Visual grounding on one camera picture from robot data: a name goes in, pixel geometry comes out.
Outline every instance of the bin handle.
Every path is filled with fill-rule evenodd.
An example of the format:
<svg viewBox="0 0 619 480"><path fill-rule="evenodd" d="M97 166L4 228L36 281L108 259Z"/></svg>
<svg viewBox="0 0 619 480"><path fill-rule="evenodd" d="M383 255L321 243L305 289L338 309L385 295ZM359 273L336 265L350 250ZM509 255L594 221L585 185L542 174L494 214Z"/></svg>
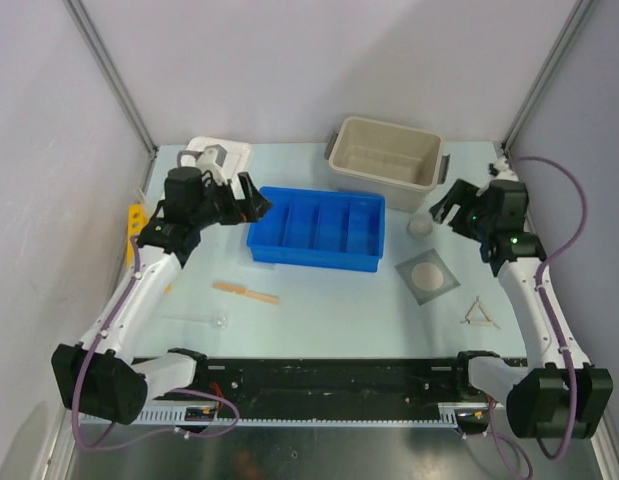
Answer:
<svg viewBox="0 0 619 480"><path fill-rule="evenodd" d="M331 156L331 152L333 151L333 146L336 144L336 140L338 140L338 132L333 132L331 134L331 138L327 142L327 147L325 148L325 160L329 160Z"/></svg>
<svg viewBox="0 0 619 480"><path fill-rule="evenodd" d="M443 155L440 159L440 170L438 173L438 185L442 185L447 180L447 173L449 173L449 162L451 161L451 155Z"/></svg>

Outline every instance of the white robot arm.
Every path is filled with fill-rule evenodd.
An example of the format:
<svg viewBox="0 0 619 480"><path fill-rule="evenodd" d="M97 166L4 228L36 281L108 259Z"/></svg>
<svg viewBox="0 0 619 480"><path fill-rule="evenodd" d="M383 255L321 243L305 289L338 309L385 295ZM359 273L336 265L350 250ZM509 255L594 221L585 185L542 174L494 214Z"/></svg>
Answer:
<svg viewBox="0 0 619 480"><path fill-rule="evenodd" d="M133 355L165 288L200 243L200 231L216 223L257 222L272 207L247 173L237 178L244 194L240 200L231 181L217 183L209 170L185 166L169 172L164 199L137 239L134 268L80 342L61 344L52 356L66 408L128 425L147 400L192 383L203 355L173 349L137 365Z"/></svg>
<svg viewBox="0 0 619 480"><path fill-rule="evenodd" d="M457 180L430 209L454 232L480 244L513 307L527 350L526 368L510 367L493 352L458 355L465 393L483 392L505 405L520 438L590 438L613 390L606 369L595 368L575 341L553 290L547 256L524 229L529 196L505 162L491 165L492 180L478 188Z"/></svg>

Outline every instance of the circular disc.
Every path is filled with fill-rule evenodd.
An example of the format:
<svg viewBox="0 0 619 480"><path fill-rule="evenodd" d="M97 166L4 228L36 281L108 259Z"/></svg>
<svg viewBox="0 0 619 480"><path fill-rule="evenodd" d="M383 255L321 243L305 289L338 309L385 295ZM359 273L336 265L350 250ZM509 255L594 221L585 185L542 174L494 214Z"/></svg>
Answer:
<svg viewBox="0 0 619 480"><path fill-rule="evenodd" d="M413 267L411 271L411 281L420 290L433 292L442 287L445 281L442 270L437 265L430 262L423 262Z"/></svg>

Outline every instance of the blue compartment tray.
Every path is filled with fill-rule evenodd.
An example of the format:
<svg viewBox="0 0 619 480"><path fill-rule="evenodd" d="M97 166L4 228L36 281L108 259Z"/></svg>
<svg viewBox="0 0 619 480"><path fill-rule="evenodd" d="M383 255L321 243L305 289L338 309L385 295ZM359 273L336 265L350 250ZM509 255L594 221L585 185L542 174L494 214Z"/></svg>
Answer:
<svg viewBox="0 0 619 480"><path fill-rule="evenodd" d="M385 241L380 195L263 187L273 208L251 225L253 259L375 272Z"/></svg>

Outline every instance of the white wall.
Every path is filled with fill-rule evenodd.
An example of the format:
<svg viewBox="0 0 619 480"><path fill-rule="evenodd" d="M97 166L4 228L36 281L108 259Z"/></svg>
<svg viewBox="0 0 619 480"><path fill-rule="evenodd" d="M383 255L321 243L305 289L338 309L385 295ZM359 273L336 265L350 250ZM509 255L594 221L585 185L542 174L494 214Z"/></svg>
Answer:
<svg viewBox="0 0 619 480"><path fill-rule="evenodd" d="M62 2L0 2L2 479L36 464L60 404L51 354L104 306L147 162Z"/></svg>
<svg viewBox="0 0 619 480"><path fill-rule="evenodd" d="M575 0L84 0L158 143L349 114L501 140Z"/></svg>
<svg viewBox="0 0 619 480"><path fill-rule="evenodd" d="M553 268L558 297L578 341L615 383L619 433L619 0L603 0L514 146L567 166L590 204L582 239ZM521 167L533 218L548 251L575 230L573 188L548 167Z"/></svg>

